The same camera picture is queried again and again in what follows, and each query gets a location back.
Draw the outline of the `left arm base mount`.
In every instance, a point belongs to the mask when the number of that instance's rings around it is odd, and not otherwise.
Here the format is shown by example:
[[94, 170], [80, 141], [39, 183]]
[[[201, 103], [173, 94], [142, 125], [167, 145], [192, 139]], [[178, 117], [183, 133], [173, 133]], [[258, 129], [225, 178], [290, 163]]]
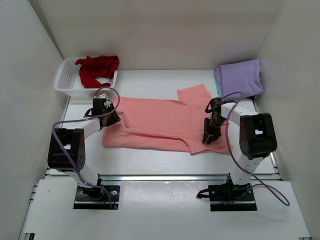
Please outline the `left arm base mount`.
[[118, 210], [121, 193], [120, 181], [100, 180], [100, 184], [107, 190], [89, 188], [77, 185], [73, 209], [76, 210]]

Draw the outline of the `pink t shirt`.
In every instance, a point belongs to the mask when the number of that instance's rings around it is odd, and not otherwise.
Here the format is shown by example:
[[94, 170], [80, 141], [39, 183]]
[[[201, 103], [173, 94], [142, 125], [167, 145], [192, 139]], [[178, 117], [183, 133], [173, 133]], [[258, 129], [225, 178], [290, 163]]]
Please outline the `pink t shirt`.
[[116, 97], [121, 120], [105, 129], [103, 147], [227, 154], [224, 135], [210, 144], [202, 142], [205, 108], [212, 98], [205, 85], [180, 89], [177, 96], [177, 100]]

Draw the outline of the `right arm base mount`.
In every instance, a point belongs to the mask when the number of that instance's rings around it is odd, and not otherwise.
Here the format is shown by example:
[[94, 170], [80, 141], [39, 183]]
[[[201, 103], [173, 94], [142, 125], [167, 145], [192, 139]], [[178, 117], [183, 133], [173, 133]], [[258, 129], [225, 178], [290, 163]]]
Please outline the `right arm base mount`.
[[257, 211], [252, 185], [236, 185], [228, 174], [225, 183], [211, 184], [200, 190], [197, 199], [209, 199], [211, 212], [251, 212]]

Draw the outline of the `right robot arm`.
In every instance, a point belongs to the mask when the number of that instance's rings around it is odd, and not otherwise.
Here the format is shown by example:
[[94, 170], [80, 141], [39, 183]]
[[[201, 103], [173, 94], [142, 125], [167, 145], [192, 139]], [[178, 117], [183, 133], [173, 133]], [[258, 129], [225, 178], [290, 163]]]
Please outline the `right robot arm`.
[[229, 122], [239, 127], [241, 155], [229, 176], [234, 186], [249, 184], [258, 165], [277, 149], [272, 116], [248, 110], [233, 100], [224, 101], [219, 97], [210, 100], [205, 112], [210, 117], [204, 120], [204, 144], [209, 145], [222, 139], [222, 133], [228, 140]]

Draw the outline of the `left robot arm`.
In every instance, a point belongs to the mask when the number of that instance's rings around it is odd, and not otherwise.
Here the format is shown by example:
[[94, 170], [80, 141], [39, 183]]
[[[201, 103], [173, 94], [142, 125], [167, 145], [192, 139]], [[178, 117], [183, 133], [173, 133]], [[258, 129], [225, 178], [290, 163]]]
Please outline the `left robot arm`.
[[82, 119], [53, 125], [47, 157], [48, 167], [72, 177], [80, 187], [101, 188], [101, 177], [86, 164], [85, 140], [103, 128], [121, 121], [118, 105], [95, 97]]

